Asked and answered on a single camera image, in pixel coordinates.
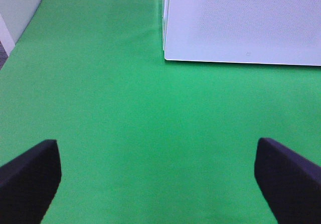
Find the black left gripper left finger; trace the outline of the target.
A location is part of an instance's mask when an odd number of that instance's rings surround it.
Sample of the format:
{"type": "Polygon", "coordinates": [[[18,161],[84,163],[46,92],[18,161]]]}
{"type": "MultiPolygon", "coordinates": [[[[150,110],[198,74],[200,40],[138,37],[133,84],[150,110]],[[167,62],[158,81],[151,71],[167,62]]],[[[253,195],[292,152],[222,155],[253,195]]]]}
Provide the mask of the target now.
{"type": "Polygon", "coordinates": [[[1,166],[1,223],[41,223],[62,178],[56,140],[44,140],[1,166]]]}

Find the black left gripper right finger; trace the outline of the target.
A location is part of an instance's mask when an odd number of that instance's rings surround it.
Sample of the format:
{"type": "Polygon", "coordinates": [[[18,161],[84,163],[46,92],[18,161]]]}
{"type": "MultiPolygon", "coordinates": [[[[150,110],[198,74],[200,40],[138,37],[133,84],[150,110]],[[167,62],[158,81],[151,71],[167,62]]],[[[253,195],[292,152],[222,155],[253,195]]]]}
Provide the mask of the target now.
{"type": "Polygon", "coordinates": [[[320,166],[274,139],[260,138],[254,176],[278,223],[320,223],[320,166]]]}

